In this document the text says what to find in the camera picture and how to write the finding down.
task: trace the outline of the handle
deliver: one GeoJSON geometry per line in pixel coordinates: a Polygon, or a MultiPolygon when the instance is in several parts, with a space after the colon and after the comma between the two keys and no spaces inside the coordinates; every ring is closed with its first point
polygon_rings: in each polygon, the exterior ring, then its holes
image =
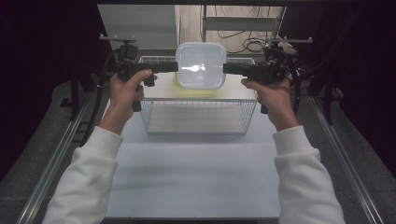
{"type": "Polygon", "coordinates": [[[262,105],[262,109],[260,110],[260,112],[262,112],[262,114],[268,114],[268,108],[266,105],[262,105]]]}
{"type": "Polygon", "coordinates": [[[134,112],[140,112],[142,111],[142,104],[140,103],[140,101],[134,101],[132,103],[132,108],[134,109],[134,112]]]}

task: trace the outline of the container lid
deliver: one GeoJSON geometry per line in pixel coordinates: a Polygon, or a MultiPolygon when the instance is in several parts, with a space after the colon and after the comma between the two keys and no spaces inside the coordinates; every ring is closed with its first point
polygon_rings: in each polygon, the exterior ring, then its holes
{"type": "Polygon", "coordinates": [[[217,43],[187,42],[178,46],[177,83],[186,89],[216,90],[224,84],[226,49],[217,43]]]}

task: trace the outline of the person's left hand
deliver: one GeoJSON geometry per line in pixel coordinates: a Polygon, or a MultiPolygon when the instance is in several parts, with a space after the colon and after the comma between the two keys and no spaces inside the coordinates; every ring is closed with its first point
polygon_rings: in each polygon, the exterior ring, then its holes
{"type": "Polygon", "coordinates": [[[144,98],[143,87],[140,83],[151,74],[151,70],[143,70],[127,82],[120,80],[118,76],[110,79],[110,106],[99,127],[117,134],[122,132],[126,121],[134,114],[132,103],[134,100],[141,101],[144,98]]]}

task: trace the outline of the white sweatshirt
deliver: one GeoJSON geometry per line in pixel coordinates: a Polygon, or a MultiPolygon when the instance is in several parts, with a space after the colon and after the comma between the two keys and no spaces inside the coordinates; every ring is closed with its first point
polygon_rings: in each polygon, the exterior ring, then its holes
{"type": "MultiPolygon", "coordinates": [[[[303,126],[274,134],[279,174],[279,223],[345,223],[332,181],[303,126]]],[[[95,127],[74,152],[49,202],[43,223],[100,223],[105,217],[122,137],[95,127]]]]}

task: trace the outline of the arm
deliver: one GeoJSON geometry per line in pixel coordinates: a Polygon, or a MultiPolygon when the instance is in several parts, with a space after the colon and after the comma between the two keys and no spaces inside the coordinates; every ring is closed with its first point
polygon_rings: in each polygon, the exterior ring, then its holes
{"type": "Polygon", "coordinates": [[[268,118],[277,129],[274,140],[281,205],[279,223],[345,223],[319,151],[311,147],[292,111],[289,82],[285,79],[269,87],[243,79],[242,84],[258,93],[258,102],[268,107],[268,118]]]}
{"type": "Polygon", "coordinates": [[[106,215],[120,133],[133,115],[132,102],[142,100],[139,83],[151,71],[137,73],[127,82],[111,78],[110,106],[90,139],[78,147],[49,202],[43,223],[100,223],[106,215]]]}

